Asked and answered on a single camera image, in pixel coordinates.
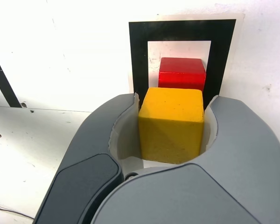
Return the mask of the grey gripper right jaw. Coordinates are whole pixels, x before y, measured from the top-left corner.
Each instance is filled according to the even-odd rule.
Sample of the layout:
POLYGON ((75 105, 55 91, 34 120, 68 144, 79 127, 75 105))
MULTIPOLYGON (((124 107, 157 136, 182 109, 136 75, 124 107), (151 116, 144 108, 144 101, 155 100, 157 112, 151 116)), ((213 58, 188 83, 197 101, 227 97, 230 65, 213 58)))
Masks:
POLYGON ((280 143, 243 102, 216 97, 210 148, 138 175, 100 205, 94 224, 280 224, 280 143))

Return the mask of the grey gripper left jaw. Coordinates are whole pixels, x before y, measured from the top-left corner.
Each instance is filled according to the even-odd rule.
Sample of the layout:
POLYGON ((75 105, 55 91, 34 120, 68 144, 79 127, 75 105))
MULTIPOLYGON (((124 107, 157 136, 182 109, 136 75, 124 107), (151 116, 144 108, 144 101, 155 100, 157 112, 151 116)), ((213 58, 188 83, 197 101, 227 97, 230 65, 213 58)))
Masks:
POLYGON ((140 157, 139 97, 122 94, 92 112, 74 135, 36 214, 36 224, 89 224, 140 157))

